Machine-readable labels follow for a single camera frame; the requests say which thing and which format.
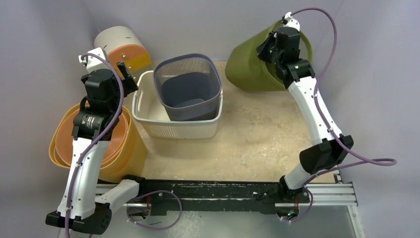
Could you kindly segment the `green plastic basket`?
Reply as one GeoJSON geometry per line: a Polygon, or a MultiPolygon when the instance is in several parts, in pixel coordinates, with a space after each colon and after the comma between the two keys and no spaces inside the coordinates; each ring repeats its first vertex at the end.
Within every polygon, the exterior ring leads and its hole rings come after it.
{"type": "Polygon", "coordinates": [[[283,27],[281,20],[236,46],[229,56],[225,76],[229,82],[246,92],[270,92],[286,90],[276,75],[273,65],[257,57],[257,47],[269,33],[283,27]]]}

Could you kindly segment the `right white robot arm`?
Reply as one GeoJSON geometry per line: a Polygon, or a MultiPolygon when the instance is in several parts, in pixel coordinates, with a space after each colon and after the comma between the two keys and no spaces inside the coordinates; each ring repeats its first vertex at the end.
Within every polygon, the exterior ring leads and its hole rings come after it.
{"type": "Polygon", "coordinates": [[[311,64],[299,56],[299,44],[299,30],[279,27],[257,47],[258,58],[274,66],[276,76],[297,102],[312,143],[300,152],[299,164],[279,180],[278,195],[285,202],[295,198],[312,176],[343,162],[347,152],[340,143],[349,148],[354,144],[352,137],[344,136],[333,123],[329,112],[320,115],[319,109],[325,108],[325,103],[315,87],[317,80],[311,64]]]}

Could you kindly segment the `grey plastic basket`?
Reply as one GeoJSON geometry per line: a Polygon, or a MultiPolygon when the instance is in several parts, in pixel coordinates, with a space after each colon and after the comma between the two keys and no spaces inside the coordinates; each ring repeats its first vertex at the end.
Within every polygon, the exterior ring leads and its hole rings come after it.
{"type": "Polygon", "coordinates": [[[209,57],[195,53],[167,59],[155,67],[153,78],[158,98],[171,121],[216,117],[222,84],[209,57]]]}

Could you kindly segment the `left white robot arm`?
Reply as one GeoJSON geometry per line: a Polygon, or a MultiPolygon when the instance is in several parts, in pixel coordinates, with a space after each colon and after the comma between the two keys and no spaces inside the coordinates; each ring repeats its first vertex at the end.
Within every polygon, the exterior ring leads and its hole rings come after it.
{"type": "Polygon", "coordinates": [[[62,228],[65,236],[73,231],[89,236],[103,234],[113,213],[129,200],[141,203],[148,190],[132,175],[125,175],[114,188],[96,196],[97,182],[105,151],[122,113],[123,99],[138,86],[126,68],[104,61],[82,77],[86,96],[73,120],[73,160],[62,201],[47,214],[46,224],[62,228]]]}

